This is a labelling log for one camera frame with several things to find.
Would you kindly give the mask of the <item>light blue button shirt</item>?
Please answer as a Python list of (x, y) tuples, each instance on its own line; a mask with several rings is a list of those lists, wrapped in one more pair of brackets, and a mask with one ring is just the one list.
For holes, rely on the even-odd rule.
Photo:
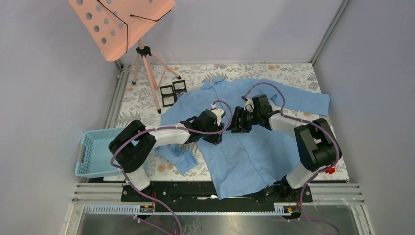
[[(242, 96), (265, 94), (279, 107), (327, 115), (330, 97), (286, 86), (266, 79), (237, 79), (229, 82), (216, 78), (201, 88), (182, 95), (161, 116), (160, 124), (169, 126), (198, 116), (212, 103), (231, 110), (241, 106)], [(297, 145), (292, 137), (255, 125), (248, 133), (226, 131), (218, 145), (205, 140), (197, 142), (210, 171), (217, 196), (220, 199), (258, 192), (282, 179), (300, 162)]]

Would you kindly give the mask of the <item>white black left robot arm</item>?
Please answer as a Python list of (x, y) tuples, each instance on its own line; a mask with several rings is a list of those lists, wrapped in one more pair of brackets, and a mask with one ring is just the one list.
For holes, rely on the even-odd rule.
[(144, 170), (144, 162), (150, 152), (160, 146), (171, 144), (188, 144), (203, 139), (212, 144), (222, 141), (221, 122), (225, 111), (219, 108), (206, 109), (198, 116), (193, 116), (173, 126), (146, 128), (135, 120), (125, 127), (109, 144), (113, 157), (112, 166), (122, 170), (133, 189), (133, 195), (140, 201), (151, 197), (150, 180)]

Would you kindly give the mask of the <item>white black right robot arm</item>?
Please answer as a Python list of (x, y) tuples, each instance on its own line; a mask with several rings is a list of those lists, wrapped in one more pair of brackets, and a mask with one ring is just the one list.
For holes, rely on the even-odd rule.
[(309, 122), (285, 115), (282, 110), (273, 110), (264, 94), (244, 100), (244, 107), (235, 108), (228, 130), (248, 133), (252, 126), (259, 125), (270, 131), (283, 132), (296, 142), (300, 162), (282, 178), (280, 189), (281, 197), (292, 202), (299, 197), (300, 188), (306, 182), (340, 159), (341, 150), (330, 126), (323, 118)]

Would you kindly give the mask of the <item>black four-compartment brooch tray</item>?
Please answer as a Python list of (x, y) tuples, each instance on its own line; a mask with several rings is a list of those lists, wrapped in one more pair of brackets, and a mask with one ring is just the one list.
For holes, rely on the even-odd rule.
[(173, 106), (177, 99), (176, 94), (187, 93), (187, 85), (185, 80), (173, 81), (171, 85), (164, 85), (159, 88), (162, 97), (162, 106)]

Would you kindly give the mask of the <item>floral patterned table mat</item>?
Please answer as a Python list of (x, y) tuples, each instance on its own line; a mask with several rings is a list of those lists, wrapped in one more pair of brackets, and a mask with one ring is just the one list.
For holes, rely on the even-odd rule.
[[(269, 79), (284, 85), (300, 88), (310, 92), (321, 91), (314, 69), (308, 63), (294, 64), (183, 64), (171, 65), (171, 68), (185, 80), (187, 89), (198, 89), (204, 82), (212, 83), (221, 77), (227, 81), (241, 78)], [(115, 98), (111, 107), (116, 112), (107, 119), (108, 127), (121, 127), (139, 119), (147, 126), (159, 126), (161, 116), (158, 114), (150, 83), (140, 66), (134, 78), (134, 65), (126, 64), (120, 74)], [(191, 150), (198, 165), (181, 175), (168, 160), (151, 154), (145, 164), (146, 173), (151, 181), (210, 181), (211, 176), (196, 144), (184, 146)]]

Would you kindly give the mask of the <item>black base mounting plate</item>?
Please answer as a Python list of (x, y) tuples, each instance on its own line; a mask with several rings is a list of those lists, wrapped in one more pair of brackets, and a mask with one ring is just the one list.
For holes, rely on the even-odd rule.
[(122, 202), (146, 203), (155, 212), (168, 212), (168, 205), (177, 213), (273, 213), (275, 206), (287, 204), (297, 207), (300, 202), (313, 201), (310, 187), (289, 191), (276, 182), (258, 192), (243, 196), (219, 199), (211, 181), (152, 181), (148, 187), (136, 192), (123, 185)]

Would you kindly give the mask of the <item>red white grid block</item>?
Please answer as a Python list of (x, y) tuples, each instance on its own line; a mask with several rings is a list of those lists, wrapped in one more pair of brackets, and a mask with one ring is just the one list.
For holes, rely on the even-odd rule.
[(325, 171), (326, 174), (330, 174), (330, 175), (334, 174), (335, 172), (336, 172), (336, 167), (335, 166), (333, 166), (332, 168), (327, 169)]

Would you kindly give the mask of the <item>light blue plastic basket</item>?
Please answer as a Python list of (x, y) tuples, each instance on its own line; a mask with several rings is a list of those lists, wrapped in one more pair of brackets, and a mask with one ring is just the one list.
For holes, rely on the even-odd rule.
[(75, 175), (88, 179), (120, 175), (120, 169), (110, 164), (113, 154), (109, 145), (123, 130), (120, 127), (85, 132), (80, 142)]

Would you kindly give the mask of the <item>pink perforated music stand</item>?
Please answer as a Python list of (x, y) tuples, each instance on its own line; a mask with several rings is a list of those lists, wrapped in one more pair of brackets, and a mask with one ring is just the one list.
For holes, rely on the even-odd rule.
[(161, 82), (154, 78), (150, 57), (154, 57), (171, 72), (181, 77), (142, 41), (143, 36), (153, 28), (176, 5), (174, 0), (69, 0), (91, 37), (107, 61), (120, 59), (135, 44), (137, 57), (133, 84), (137, 81), (138, 65), (144, 62), (147, 78), (153, 93), (158, 113), (161, 107), (156, 90)]

